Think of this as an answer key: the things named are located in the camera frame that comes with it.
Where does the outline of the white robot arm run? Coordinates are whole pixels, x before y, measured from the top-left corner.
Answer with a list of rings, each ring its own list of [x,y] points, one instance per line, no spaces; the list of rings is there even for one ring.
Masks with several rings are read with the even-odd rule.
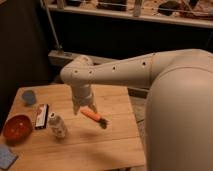
[[[93,106],[93,84],[147,88],[147,171],[213,171],[213,53],[173,50],[101,65],[81,55],[61,78],[75,110]]]

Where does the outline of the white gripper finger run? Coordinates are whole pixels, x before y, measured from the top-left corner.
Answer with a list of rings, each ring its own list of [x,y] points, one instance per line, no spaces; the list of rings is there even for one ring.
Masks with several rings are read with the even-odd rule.
[[[74,105],[74,106],[73,106],[74,115],[77,115],[77,114],[78,114],[79,108],[80,108],[80,107],[79,107],[78,105]]]
[[[90,105],[89,105],[89,108],[90,108],[93,112],[97,113],[97,108],[96,108],[96,105],[95,105],[94,103],[90,104]]]

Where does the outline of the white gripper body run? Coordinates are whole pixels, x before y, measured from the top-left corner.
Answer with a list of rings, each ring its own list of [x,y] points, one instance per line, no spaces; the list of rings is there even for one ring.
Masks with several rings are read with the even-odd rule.
[[[89,84],[72,86],[72,100],[75,106],[89,106],[94,102],[92,88]]]

